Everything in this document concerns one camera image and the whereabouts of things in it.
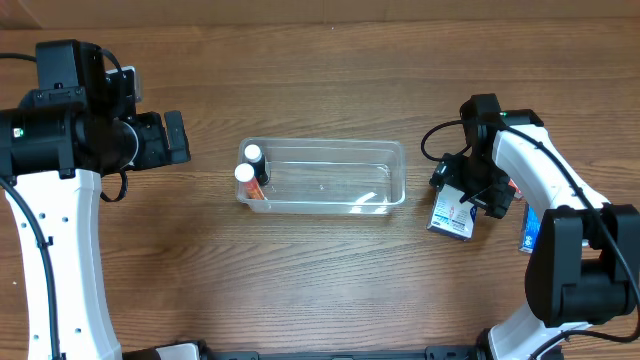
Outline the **orange tube with white cap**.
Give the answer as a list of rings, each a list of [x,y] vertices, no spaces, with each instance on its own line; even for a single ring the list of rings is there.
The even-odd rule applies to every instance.
[[[264,193],[255,176],[254,168],[248,163],[241,163],[234,170],[236,180],[244,187],[249,198],[265,200]]]

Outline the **dark bottle with white cap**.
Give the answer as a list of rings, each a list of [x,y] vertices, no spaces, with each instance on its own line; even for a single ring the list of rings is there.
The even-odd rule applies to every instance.
[[[253,167],[259,185],[267,185],[270,181],[270,168],[263,150],[256,144],[249,144],[244,149],[244,157]]]

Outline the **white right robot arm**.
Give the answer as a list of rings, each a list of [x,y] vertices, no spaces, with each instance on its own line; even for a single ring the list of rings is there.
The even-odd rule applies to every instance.
[[[588,186],[553,146],[530,109],[501,109],[494,94],[459,110],[466,146],[444,154],[430,180],[460,203],[503,217],[516,191],[540,230],[525,272],[525,304],[478,338],[477,359],[560,359],[562,341],[585,336],[616,343],[595,326],[639,309],[639,212]]]

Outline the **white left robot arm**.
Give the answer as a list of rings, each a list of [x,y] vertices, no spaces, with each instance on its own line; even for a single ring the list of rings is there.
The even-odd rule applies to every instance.
[[[99,245],[105,176],[190,158],[182,116],[138,113],[133,67],[78,40],[41,42],[38,85],[1,114],[1,185],[20,238],[32,359],[123,359]]]

